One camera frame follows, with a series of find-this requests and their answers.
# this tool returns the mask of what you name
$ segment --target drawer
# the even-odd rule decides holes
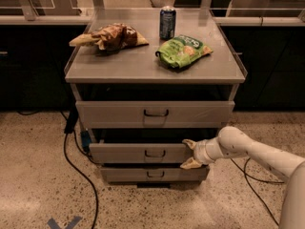
[[[233,101],[77,101],[85,128],[208,128],[229,121]]]
[[[206,179],[209,166],[184,170],[178,167],[158,168],[113,168],[102,167],[102,177],[109,183],[136,182],[179,182],[199,181]]]
[[[182,163],[193,155],[183,143],[92,143],[98,163]]]

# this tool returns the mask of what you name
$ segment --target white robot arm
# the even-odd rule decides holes
[[[219,158],[249,156],[264,168],[287,182],[279,228],[305,228],[305,158],[257,142],[236,127],[224,127],[217,137],[194,142],[184,139],[193,157],[183,169],[208,165]]]

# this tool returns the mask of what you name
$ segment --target soda can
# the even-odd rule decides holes
[[[165,6],[160,12],[160,31],[161,39],[169,40],[174,37],[176,11],[172,6]]]

